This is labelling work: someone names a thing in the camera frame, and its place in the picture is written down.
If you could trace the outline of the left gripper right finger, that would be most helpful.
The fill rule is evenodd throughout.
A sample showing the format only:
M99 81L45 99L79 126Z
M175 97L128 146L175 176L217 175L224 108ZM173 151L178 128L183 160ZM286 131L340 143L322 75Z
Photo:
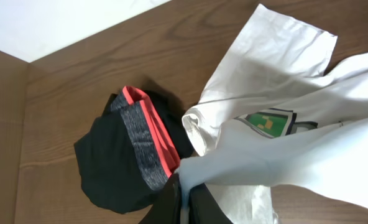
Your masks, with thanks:
M232 224L205 184L190 190L189 224Z

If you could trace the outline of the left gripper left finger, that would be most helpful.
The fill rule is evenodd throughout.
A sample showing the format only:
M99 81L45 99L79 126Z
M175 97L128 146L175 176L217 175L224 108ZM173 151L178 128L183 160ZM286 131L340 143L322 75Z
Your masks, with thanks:
M182 205L178 174L172 174L139 224L179 224Z

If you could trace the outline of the white printed t-shirt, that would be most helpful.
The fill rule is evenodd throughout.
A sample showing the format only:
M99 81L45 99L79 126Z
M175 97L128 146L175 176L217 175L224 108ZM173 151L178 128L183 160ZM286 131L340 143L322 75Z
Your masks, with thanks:
M196 151L178 169L184 211L200 184L235 223L272 220L278 185L368 208L368 53L327 72L336 41L256 7L182 117Z

